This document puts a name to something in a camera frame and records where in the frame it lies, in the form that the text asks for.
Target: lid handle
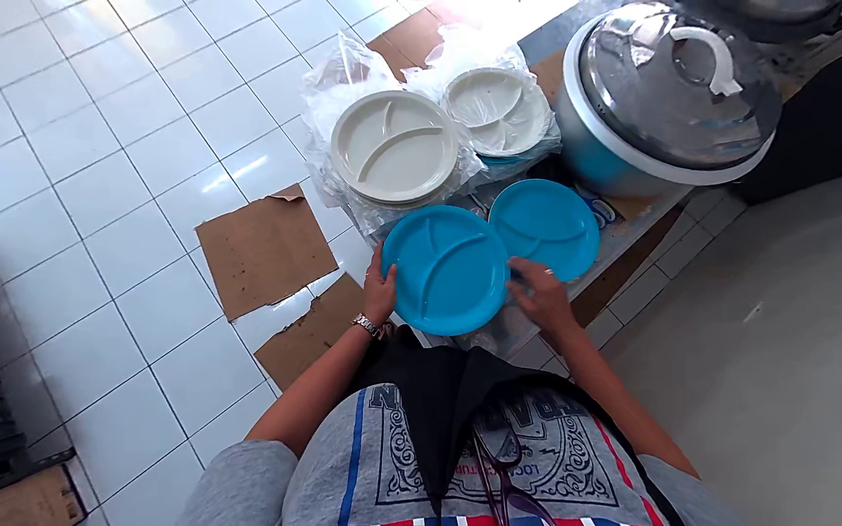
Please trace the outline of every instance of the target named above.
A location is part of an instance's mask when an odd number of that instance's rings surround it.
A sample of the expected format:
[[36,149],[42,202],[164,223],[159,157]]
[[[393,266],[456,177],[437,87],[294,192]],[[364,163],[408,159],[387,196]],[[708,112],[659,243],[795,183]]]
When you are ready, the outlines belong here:
[[710,91],[713,94],[725,94],[727,96],[738,94],[743,90],[732,78],[732,55],[730,48],[726,45],[716,33],[702,27],[684,26],[676,27],[668,32],[675,41],[684,40],[685,38],[692,38],[699,40],[710,46],[710,51],[714,54],[714,60],[717,66],[714,67],[714,77],[710,80]]

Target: blue plastic plate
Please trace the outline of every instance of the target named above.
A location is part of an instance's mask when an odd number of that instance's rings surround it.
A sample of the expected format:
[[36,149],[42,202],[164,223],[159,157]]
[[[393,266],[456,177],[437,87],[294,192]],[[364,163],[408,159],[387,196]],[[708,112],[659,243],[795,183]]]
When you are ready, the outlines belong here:
[[479,329],[505,300],[508,253],[495,229],[451,206],[419,209],[385,239],[382,268],[399,265],[395,312],[415,329],[456,336]]
[[519,181],[496,197],[489,211],[510,256],[539,261],[560,281],[593,265],[600,229],[587,203],[570,188],[544,179]]

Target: gray t-shirt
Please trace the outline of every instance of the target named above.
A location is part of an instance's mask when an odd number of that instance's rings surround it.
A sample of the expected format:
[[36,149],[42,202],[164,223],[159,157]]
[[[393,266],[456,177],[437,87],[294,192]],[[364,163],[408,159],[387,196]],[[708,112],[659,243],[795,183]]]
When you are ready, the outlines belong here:
[[[524,453],[512,482],[538,499],[558,526],[667,524],[629,456],[582,406],[551,389],[533,389],[504,409]],[[687,526],[740,524],[696,478],[654,457],[640,459]],[[497,488],[498,480],[492,484]],[[542,524],[514,508],[509,513],[514,526]],[[399,389],[383,384],[338,405],[300,460],[279,442],[224,450],[200,478],[180,523],[402,526],[433,520]],[[441,524],[494,524],[470,451],[462,454],[443,500]]]

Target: gray wall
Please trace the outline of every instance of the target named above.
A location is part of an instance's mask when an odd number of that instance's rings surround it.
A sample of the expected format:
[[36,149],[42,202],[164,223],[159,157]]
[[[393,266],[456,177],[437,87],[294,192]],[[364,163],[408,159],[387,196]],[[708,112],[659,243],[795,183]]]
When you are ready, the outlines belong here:
[[753,524],[842,524],[842,179],[752,207],[603,349]]

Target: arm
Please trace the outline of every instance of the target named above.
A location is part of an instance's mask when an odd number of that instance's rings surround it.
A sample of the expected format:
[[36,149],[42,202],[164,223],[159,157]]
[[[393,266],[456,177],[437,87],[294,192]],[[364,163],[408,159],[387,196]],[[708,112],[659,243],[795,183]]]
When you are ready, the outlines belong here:
[[[395,277],[392,265],[382,279],[382,244],[375,249],[366,271],[366,307],[363,314],[376,327],[395,308]],[[347,329],[303,375],[252,426],[246,440],[275,440],[300,458],[317,427],[340,401],[366,353],[371,336],[360,326]]]
[[555,352],[564,358],[574,381],[613,417],[635,453],[657,457],[700,478],[668,433],[626,390],[606,360],[593,349],[584,329],[574,320],[564,286],[555,275],[545,272],[547,267],[544,265],[520,257],[510,259],[509,265],[521,272],[534,290],[529,296],[522,285],[507,283],[522,311],[550,334]]

